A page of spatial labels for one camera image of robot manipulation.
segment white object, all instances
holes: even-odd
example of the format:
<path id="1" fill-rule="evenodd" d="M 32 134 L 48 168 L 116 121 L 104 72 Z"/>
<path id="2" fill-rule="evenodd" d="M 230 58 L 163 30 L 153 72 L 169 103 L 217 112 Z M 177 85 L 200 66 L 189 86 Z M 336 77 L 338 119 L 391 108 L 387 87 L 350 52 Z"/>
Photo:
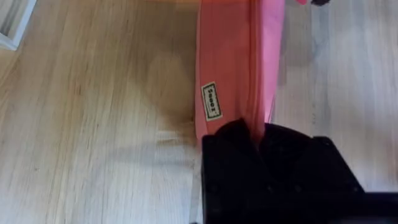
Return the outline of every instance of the white object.
<path id="1" fill-rule="evenodd" d="M 17 50 L 36 0 L 0 0 L 0 47 Z"/>

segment black object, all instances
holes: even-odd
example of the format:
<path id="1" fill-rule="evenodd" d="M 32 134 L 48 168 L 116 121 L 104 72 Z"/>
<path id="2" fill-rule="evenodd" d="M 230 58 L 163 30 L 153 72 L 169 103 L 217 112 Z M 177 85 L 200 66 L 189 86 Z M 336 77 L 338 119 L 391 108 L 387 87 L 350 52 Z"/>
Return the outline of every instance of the black object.
<path id="1" fill-rule="evenodd" d="M 311 4 L 314 4 L 316 6 L 323 6 L 326 3 L 329 3 L 330 0 L 312 0 Z"/>
<path id="2" fill-rule="evenodd" d="M 353 217 L 368 223 L 398 216 L 398 194 L 365 193 L 328 138 L 266 124 L 256 149 L 240 119 L 205 136 L 202 146 L 206 224 L 328 223 Z"/>

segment fabric label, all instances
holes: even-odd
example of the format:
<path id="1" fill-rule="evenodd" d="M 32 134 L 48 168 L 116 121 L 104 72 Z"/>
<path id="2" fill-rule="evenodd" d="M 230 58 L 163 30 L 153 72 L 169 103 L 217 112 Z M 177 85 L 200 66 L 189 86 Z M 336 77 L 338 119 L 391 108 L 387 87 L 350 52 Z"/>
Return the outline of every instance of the fabric label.
<path id="1" fill-rule="evenodd" d="M 218 103 L 216 83 L 211 82 L 201 87 L 201 93 L 203 97 L 203 104 L 206 112 L 206 120 L 212 121 L 221 118 L 220 104 Z"/>

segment red object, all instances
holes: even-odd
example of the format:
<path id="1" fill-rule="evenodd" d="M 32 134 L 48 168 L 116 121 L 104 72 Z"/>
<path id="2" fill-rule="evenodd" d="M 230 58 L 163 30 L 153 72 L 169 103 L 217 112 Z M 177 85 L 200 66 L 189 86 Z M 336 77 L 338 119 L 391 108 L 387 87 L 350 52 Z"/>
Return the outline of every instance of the red object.
<path id="1" fill-rule="evenodd" d="M 284 4 L 284 0 L 201 2 L 195 87 L 199 140 L 239 118 L 254 139 L 263 136 L 277 84 Z"/>

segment light wood plank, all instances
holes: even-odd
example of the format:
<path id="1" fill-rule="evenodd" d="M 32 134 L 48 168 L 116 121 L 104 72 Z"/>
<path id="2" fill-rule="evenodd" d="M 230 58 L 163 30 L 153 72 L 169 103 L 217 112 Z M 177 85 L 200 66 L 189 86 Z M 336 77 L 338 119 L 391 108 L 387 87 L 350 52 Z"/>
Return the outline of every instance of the light wood plank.
<path id="1" fill-rule="evenodd" d="M 0 223 L 184 223 L 196 7 L 43 0 L 1 51 Z"/>
<path id="2" fill-rule="evenodd" d="M 334 140 L 366 190 L 398 190 L 398 2 L 289 4 L 275 122 Z"/>

